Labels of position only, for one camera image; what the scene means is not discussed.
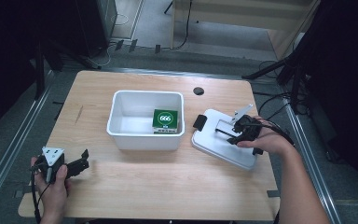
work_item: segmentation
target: gray floor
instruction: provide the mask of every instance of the gray floor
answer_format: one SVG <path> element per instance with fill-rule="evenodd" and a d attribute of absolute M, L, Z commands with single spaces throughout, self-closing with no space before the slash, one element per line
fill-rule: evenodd
<path fill-rule="evenodd" d="M 161 2 L 161 4 L 159 6 L 151 5 L 156 4 L 157 2 Z M 262 61 L 273 60 L 272 55 L 274 54 L 273 51 L 271 51 L 270 43 L 266 38 L 262 38 L 262 36 L 264 36 L 263 30 L 258 30 L 260 32 L 259 34 L 249 34 L 249 36 L 253 38 L 252 41 L 238 43 L 238 46 L 243 46 L 245 50 L 249 50 L 246 53 L 237 54 L 236 52 L 232 52 L 232 54 L 229 54 L 230 48 L 226 48 L 227 52 L 216 50 L 214 53 L 211 53 L 209 49 L 206 49 L 205 51 L 198 50 L 198 53 L 192 53 L 190 50 L 194 47 L 193 43 L 195 42 L 195 37 L 193 37 L 193 35 L 196 34 L 192 33 L 189 42 L 187 43 L 190 47 L 186 46 L 183 52 L 162 51 L 160 54 L 155 54 L 153 49 L 154 45 L 164 45 L 168 42 L 163 42 L 167 41 L 165 38 L 155 38 L 154 34 L 157 30 L 146 29 L 142 24 L 142 21 L 149 21 L 149 25 L 153 23 L 151 20 L 143 19 L 145 14 L 150 16 L 154 15 L 153 13 L 160 13 L 162 14 L 162 17 L 169 17 L 169 15 L 163 14 L 163 11 L 169 2 L 170 1 L 168 0 L 144 1 L 143 10 L 139 15 L 139 22 L 137 23 L 133 34 L 133 38 L 138 39 L 140 47 L 134 52 L 129 52 L 128 46 L 123 46 L 121 50 L 114 50 L 114 48 L 111 48 L 109 50 L 111 60 L 107 65 L 103 66 L 103 70 L 109 71 L 118 68 L 133 68 L 185 72 L 186 75 L 190 76 L 241 79 L 241 75 L 252 74 L 257 71 Z M 155 9 L 156 11 L 147 11 L 148 8 Z M 158 22 L 161 22 L 158 30 L 164 34 L 166 31 L 168 32 L 169 24 L 166 21 Z M 232 29 L 232 27 L 228 27 L 227 33 Z M 257 39 L 261 41 L 261 44 L 255 44 L 255 42 L 253 42 Z M 207 41 L 205 43 L 210 46 L 216 44 L 216 48 L 220 48 L 225 42 L 220 42 L 218 39 L 211 39 L 209 42 Z M 197 48 L 201 49 L 202 46 L 204 45 L 200 44 Z M 0 188 L 0 223 L 34 223 L 33 218 L 23 218 L 17 213 L 21 201 L 21 198 L 18 197 L 20 195 L 19 192 L 22 191 L 23 187 L 29 182 L 29 158 L 39 154 L 40 148 L 48 141 L 49 134 L 55 123 L 54 118 L 60 111 L 60 106 L 53 104 L 53 102 L 65 101 L 66 95 L 76 77 L 76 73 L 84 69 L 78 63 L 67 60 L 65 56 L 63 56 L 63 58 L 65 62 L 64 69 L 62 72 L 54 72 L 52 76 L 54 79 L 46 102 L 43 104 L 39 115 L 35 118 L 32 129 L 24 137 L 19 154 L 15 156 L 12 166 L 6 167 L 6 169 L 8 169 L 7 177 Z M 102 53 L 99 57 L 92 60 L 97 63 L 106 63 L 109 59 L 105 53 Z M 276 85 L 273 78 L 263 77 L 251 84 L 254 91 L 270 94 L 281 92 L 281 88 Z M 16 131 L 21 126 L 28 110 L 34 103 L 34 92 L 35 86 L 32 86 L 0 120 L 0 159 L 5 155 Z M 270 96 L 255 94 L 256 105 L 260 106 L 269 97 Z M 282 100 L 275 100 L 263 108 L 261 115 L 267 117 L 278 110 L 282 105 Z M 298 116 L 298 118 L 301 120 L 303 129 L 310 142 L 312 153 L 324 177 L 329 192 L 333 197 L 335 205 L 337 206 L 341 223 L 358 223 L 358 173 L 345 163 L 333 164 L 327 161 L 324 155 L 324 143 L 317 134 L 310 118 L 308 116 Z M 294 130 L 289 121 L 288 114 L 285 113 L 284 110 L 274 118 L 274 121 L 281 124 L 283 128 L 287 129 L 292 137 L 294 137 Z M 271 163 L 277 184 L 280 185 L 280 162 L 276 157 L 271 156 Z M 74 223 L 74 221 L 71 218 L 68 218 L 65 220 L 65 223 Z M 242 221 L 241 223 L 269 222 Z"/>

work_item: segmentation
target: table top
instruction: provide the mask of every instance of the table top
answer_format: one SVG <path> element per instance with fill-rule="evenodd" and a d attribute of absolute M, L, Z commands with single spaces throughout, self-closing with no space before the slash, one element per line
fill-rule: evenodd
<path fill-rule="evenodd" d="M 193 89 L 202 87 L 203 95 Z M 113 95 L 119 90 L 179 91 L 185 99 L 186 131 L 174 151 L 119 150 L 106 132 Z M 198 114 L 215 109 L 232 115 L 255 104 L 244 80 L 82 71 L 77 74 L 47 147 L 61 147 L 65 162 L 89 150 L 89 169 L 71 178 L 67 217 L 272 220 L 279 198 L 269 154 L 245 171 L 191 145 Z M 256 115 L 253 108 L 248 114 Z M 34 216 L 31 193 L 19 207 Z"/>

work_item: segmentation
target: hand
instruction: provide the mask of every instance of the hand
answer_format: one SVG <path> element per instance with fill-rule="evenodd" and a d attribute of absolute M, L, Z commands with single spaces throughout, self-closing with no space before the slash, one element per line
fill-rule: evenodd
<path fill-rule="evenodd" d="M 272 126 L 271 123 L 261 117 L 255 117 L 262 124 Z M 290 150 L 293 146 L 280 134 L 275 133 L 270 128 L 263 127 L 260 134 L 254 141 L 241 141 L 237 147 L 258 147 L 268 153 L 277 153 L 282 155 L 286 150 Z"/>
<path fill-rule="evenodd" d="M 34 165 L 36 160 L 36 157 L 31 158 L 31 166 Z M 44 212 L 41 223 L 61 223 L 70 188 L 70 182 L 65 181 L 67 172 L 66 165 L 62 165 L 56 174 L 55 183 L 50 184 L 50 186 L 48 186 L 41 173 L 34 175 L 34 182 L 39 195 L 48 186 L 42 195 Z"/>

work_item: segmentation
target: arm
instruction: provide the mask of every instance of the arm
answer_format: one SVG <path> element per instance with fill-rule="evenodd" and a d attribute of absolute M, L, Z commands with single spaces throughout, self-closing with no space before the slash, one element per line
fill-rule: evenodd
<path fill-rule="evenodd" d="M 31 158 L 31 165 L 34 165 L 36 160 L 37 158 L 35 157 Z M 67 190 L 70 187 L 69 182 L 65 181 L 67 172 L 68 169 L 66 165 L 62 165 L 57 172 L 56 182 L 50 184 L 50 186 L 48 186 L 40 173 L 34 176 L 34 182 L 39 191 L 39 195 L 47 188 L 42 195 L 44 212 L 40 223 L 55 224 L 62 222 L 68 195 Z"/>
<path fill-rule="evenodd" d="M 329 223 L 319 197 L 296 149 L 269 128 L 263 128 L 253 142 L 238 147 L 258 147 L 277 154 L 282 160 L 280 223 Z"/>

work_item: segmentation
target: gray carpet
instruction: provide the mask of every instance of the gray carpet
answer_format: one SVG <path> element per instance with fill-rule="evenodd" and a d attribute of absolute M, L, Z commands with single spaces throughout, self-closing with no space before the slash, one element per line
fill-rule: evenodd
<path fill-rule="evenodd" d="M 239 58 L 228 58 L 210 55 L 199 55 L 195 53 L 163 51 L 155 54 L 153 49 L 138 48 L 129 53 L 128 47 L 112 52 L 111 62 L 103 67 L 109 71 L 115 68 L 136 68 L 161 71 L 188 72 L 193 76 L 204 76 L 203 74 L 218 75 L 211 77 L 223 77 L 241 79 L 241 75 L 252 74 L 259 69 L 261 62 Z M 48 141 L 48 137 L 54 126 L 54 118 L 60 111 L 60 106 L 53 102 L 64 102 L 68 91 L 71 88 L 76 73 L 84 68 L 77 62 L 64 58 L 65 66 L 62 72 L 55 72 L 55 79 L 51 86 L 48 99 L 46 100 L 40 114 L 34 122 L 34 126 L 28 133 L 21 151 L 0 188 L 0 223 L 34 223 L 33 218 L 24 218 L 18 215 L 21 198 L 15 197 L 17 190 L 29 183 L 30 173 L 28 171 L 31 156 L 40 153 L 42 146 Z M 108 58 L 105 52 L 93 59 L 98 63 L 105 63 Z M 281 89 L 275 81 L 269 77 L 263 77 L 252 82 L 254 91 L 276 94 Z M 11 110 L 0 120 L 0 158 L 5 153 L 7 146 L 20 126 L 27 110 L 34 101 L 35 86 L 25 92 Z M 261 106 L 270 96 L 255 95 L 257 106 Z M 261 113 L 262 116 L 269 116 L 283 106 L 282 100 L 274 100 L 268 103 Z M 308 116 L 300 116 L 309 141 L 314 149 L 318 165 L 324 175 L 324 179 L 337 202 L 338 212 L 342 223 L 358 223 L 358 173 L 347 164 L 333 164 L 324 156 L 324 144 L 315 131 L 315 128 Z M 283 110 L 274 117 L 273 121 L 279 123 L 284 129 L 293 133 L 293 128 L 288 116 Z M 276 157 L 271 156 L 271 163 L 278 186 L 281 183 L 280 162 Z M 65 223 L 74 223 L 67 218 Z M 240 223 L 269 223 L 241 221 Z"/>

